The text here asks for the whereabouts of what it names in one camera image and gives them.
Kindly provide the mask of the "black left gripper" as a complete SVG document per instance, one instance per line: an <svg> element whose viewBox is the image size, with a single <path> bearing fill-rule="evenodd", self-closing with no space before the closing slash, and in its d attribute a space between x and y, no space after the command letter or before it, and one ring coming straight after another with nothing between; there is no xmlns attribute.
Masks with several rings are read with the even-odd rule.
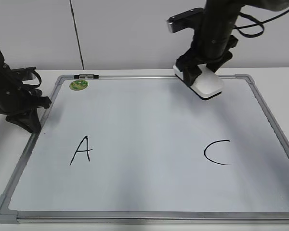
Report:
<svg viewBox="0 0 289 231"><path fill-rule="evenodd" d="M0 51L0 114L8 115L7 122L18 125L29 133L39 133L41 124L36 108L49 108L52 102L46 96L29 96L11 81L11 77L11 70Z"/></svg>

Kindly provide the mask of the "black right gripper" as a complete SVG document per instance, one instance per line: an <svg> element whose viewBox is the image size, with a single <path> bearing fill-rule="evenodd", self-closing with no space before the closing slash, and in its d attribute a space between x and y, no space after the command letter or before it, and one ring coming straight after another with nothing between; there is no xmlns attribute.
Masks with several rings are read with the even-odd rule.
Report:
<svg viewBox="0 0 289 231"><path fill-rule="evenodd" d="M214 73L233 57L229 50L237 45L238 39L231 33L241 8L242 3L237 0L206 1L197 36L197 52L201 59L218 59L206 64ZM202 74L198 67L202 64L201 59L194 50L188 49L176 60L175 65L183 73L186 86L192 86Z"/></svg>

